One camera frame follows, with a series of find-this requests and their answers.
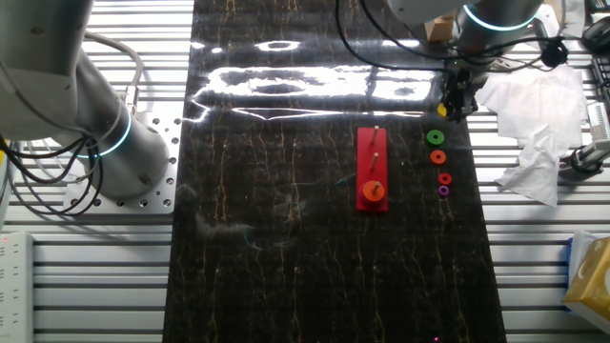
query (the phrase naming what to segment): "blue led ring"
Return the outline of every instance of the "blue led ring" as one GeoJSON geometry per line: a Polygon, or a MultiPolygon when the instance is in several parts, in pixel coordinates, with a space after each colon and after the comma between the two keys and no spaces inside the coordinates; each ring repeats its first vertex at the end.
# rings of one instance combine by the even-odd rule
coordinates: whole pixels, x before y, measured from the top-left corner
{"type": "Polygon", "coordinates": [[[532,19],[530,19],[530,20],[526,21],[526,22],[525,22],[525,23],[523,23],[523,24],[519,24],[519,25],[516,25],[516,26],[513,26],[513,27],[499,27],[499,26],[496,26],[496,25],[491,25],[491,24],[485,23],[484,21],[482,21],[482,20],[478,19],[478,18],[475,16],[475,14],[474,14],[474,13],[472,13],[472,12],[470,11],[470,9],[468,8],[468,5],[464,5],[464,11],[466,12],[466,14],[468,14],[468,16],[470,17],[470,19],[472,19],[472,20],[473,20],[475,23],[477,23],[477,24],[481,25],[481,26],[482,26],[482,27],[484,27],[485,29],[488,29],[488,30],[496,30],[496,31],[504,31],[504,32],[507,32],[507,31],[512,31],[512,30],[519,30],[519,29],[523,29],[523,28],[525,28],[526,26],[528,26],[528,25],[529,25],[529,24],[530,24],[530,23],[531,23],[531,22],[532,22],[532,21],[533,21],[533,20],[536,18],[536,16],[534,15],[534,16],[532,17],[532,19]]]}
{"type": "MultiPolygon", "coordinates": [[[[118,140],[118,142],[116,142],[116,144],[114,144],[114,146],[112,146],[112,148],[101,152],[99,155],[96,155],[95,157],[101,157],[104,155],[107,155],[113,151],[115,151],[118,147],[120,147],[121,144],[123,144],[123,142],[125,141],[125,139],[127,139],[127,136],[130,134],[130,129],[132,128],[132,115],[131,114],[127,114],[127,116],[129,117],[129,121],[127,122],[127,129],[125,130],[125,133],[123,134],[123,136],[121,137],[121,139],[118,140]]],[[[88,155],[78,155],[79,158],[88,158],[88,155]]]]}

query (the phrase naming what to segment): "white electrical outlet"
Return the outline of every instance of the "white electrical outlet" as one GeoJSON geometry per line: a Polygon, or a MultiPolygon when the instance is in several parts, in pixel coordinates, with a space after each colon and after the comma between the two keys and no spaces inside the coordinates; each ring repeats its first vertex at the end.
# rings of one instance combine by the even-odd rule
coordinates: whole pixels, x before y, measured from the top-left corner
{"type": "Polygon", "coordinates": [[[32,274],[31,235],[0,235],[0,343],[32,343],[32,274]]]}

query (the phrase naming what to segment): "red peg board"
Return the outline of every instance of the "red peg board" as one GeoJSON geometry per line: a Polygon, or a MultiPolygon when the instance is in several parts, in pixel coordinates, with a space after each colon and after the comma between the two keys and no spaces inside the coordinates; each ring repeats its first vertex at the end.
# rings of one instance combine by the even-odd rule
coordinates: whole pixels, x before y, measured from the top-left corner
{"type": "Polygon", "coordinates": [[[388,140],[385,129],[379,129],[375,142],[371,144],[373,128],[358,129],[357,156],[356,156],[356,208],[364,212],[387,212],[388,211],[388,140]],[[377,152],[379,157],[375,168],[371,171],[373,154],[377,152]],[[381,206],[377,208],[367,207],[360,200],[360,189],[368,181],[378,181],[385,188],[385,198],[381,206]]]}

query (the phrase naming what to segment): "black tabletop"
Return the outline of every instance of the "black tabletop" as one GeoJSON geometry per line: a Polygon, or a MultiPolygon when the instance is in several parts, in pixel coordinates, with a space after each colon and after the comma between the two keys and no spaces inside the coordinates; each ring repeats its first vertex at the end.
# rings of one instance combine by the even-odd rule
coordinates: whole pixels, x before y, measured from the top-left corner
{"type": "MultiPolygon", "coordinates": [[[[164,342],[505,342],[467,126],[433,111],[442,76],[356,61],[334,5],[195,2],[164,342]],[[388,131],[378,215],[356,211],[357,129],[375,125],[388,131]],[[429,130],[445,134],[444,166],[429,130]]],[[[357,1],[341,10],[362,54],[425,65],[357,1]]]]}

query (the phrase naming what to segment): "orange ring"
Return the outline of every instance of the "orange ring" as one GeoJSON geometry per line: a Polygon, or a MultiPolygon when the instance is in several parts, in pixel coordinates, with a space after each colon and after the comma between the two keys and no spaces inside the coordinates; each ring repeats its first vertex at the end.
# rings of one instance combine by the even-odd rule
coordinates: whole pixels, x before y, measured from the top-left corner
{"type": "Polygon", "coordinates": [[[376,185],[377,183],[379,183],[379,182],[369,181],[369,182],[365,183],[364,185],[362,185],[362,188],[360,189],[360,195],[361,195],[360,199],[368,207],[371,207],[371,208],[381,206],[383,204],[383,200],[385,198],[385,188],[383,187],[383,185],[381,185],[381,183],[379,183],[379,186],[377,186],[376,185]]]}
{"type": "Polygon", "coordinates": [[[432,151],[430,160],[435,166],[442,166],[447,161],[447,155],[443,151],[432,151]]]}
{"type": "Polygon", "coordinates": [[[443,186],[449,186],[454,181],[449,172],[444,172],[438,176],[438,183],[443,186]]]}

